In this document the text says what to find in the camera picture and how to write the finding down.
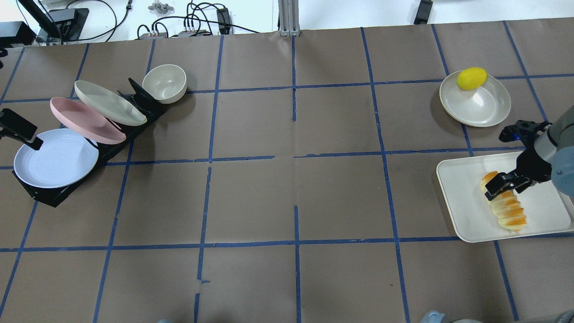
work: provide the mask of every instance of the yellow lemon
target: yellow lemon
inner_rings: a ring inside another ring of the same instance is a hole
[[[463,90],[474,90],[486,82],[487,74],[484,68],[470,67],[460,72],[456,84]]]

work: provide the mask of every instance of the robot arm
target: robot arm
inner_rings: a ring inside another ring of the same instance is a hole
[[[506,191],[521,193],[549,180],[562,193],[574,195],[574,106],[554,124],[518,120],[505,127],[499,139],[521,140],[526,149],[517,158],[515,170],[501,172],[486,184],[489,201]]]

